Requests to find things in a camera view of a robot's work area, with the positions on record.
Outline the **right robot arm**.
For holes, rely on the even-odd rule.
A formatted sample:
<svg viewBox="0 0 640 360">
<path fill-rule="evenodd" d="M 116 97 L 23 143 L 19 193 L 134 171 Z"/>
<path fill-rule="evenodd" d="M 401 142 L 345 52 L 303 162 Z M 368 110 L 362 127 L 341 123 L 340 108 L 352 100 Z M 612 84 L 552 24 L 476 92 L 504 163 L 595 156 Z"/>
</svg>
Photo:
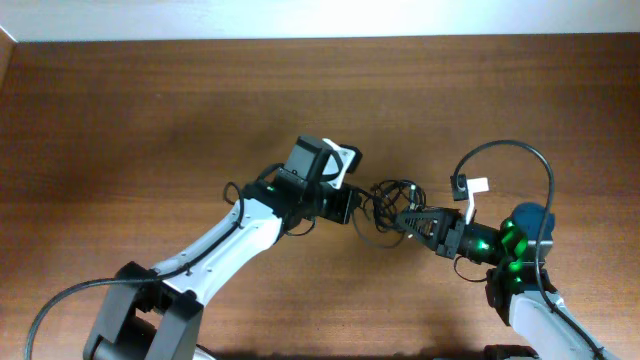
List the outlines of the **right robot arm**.
<svg viewBox="0 0 640 360">
<path fill-rule="evenodd" d="M 537 244 L 543 215 L 543 206 L 523 203 L 492 228 L 467 222 L 455 209 L 418 208 L 397 215 L 396 225 L 438 256 L 490 266 L 481 280 L 487 302 L 528 344 L 487 345 L 484 359 L 614 359 L 569 312 L 544 269 L 555 217 Z"/>
</svg>

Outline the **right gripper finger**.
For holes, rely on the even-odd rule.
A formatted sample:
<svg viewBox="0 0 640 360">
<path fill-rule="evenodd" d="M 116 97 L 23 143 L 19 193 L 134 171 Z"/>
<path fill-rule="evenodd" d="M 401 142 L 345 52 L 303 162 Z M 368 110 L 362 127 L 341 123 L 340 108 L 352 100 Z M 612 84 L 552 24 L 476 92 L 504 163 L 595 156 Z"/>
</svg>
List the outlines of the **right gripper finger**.
<svg viewBox="0 0 640 360">
<path fill-rule="evenodd" d="M 436 250 L 438 248 L 438 244 L 440 241 L 440 237 L 438 234 L 430 233 L 421 233 L 415 231 L 408 231 L 407 237 L 412 238 L 418 241 L 420 244 L 429 248 L 430 250 Z"/>
<path fill-rule="evenodd" d="M 412 235 L 435 235 L 442 225 L 444 214 L 441 208 L 406 211 L 396 217 L 396 224 Z"/>
</svg>

